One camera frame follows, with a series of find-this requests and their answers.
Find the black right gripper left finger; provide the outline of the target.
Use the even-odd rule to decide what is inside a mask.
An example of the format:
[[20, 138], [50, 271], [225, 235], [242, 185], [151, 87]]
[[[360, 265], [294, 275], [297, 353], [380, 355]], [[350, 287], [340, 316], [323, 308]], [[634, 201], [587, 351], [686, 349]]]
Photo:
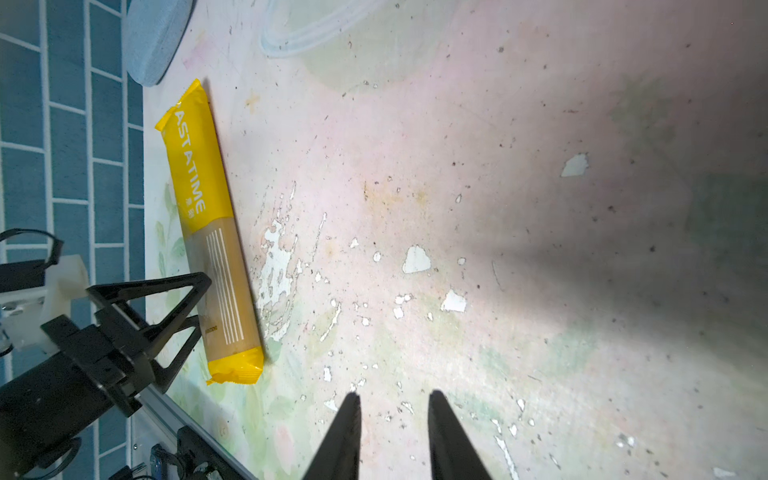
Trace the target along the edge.
[[361, 402], [348, 393], [307, 468], [304, 479], [359, 479]]

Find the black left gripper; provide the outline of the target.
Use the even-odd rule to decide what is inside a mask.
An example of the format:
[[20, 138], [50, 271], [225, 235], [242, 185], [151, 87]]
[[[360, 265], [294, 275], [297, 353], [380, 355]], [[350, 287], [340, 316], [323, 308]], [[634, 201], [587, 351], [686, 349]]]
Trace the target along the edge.
[[165, 391], [201, 338], [202, 272], [86, 289], [97, 325], [43, 325], [59, 351], [1, 387], [1, 472], [27, 474], [77, 454], [79, 434], [112, 409], [130, 417], [147, 386]]

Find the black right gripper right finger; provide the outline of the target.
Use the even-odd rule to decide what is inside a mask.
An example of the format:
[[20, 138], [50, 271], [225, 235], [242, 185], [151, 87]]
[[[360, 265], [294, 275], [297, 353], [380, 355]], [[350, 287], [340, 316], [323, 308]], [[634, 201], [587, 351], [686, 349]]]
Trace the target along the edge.
[[490, 479], [487, 469], [440, 390], [434, 390], [429, 396], [428, 438], [433, 479]]

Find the yellow pasta bag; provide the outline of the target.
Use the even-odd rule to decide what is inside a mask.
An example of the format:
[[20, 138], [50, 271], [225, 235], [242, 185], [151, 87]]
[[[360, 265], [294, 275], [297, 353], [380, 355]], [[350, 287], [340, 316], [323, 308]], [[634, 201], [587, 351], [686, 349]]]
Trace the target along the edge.
[[211, 285], [197, 305], [210, 380], [252, 385], [264, 351], [207, 93], [194, 80], [156, 125], [170, 167], [191, 272]]

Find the blue glasses case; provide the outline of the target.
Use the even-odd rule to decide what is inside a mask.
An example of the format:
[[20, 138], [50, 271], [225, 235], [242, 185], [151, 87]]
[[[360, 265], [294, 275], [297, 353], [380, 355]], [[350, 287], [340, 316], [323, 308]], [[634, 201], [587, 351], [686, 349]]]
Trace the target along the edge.
[[181, 43], [195, 2], [131, 1], [125, 18], [123, 61], [128, 75], [142, 87], [157, 85]]

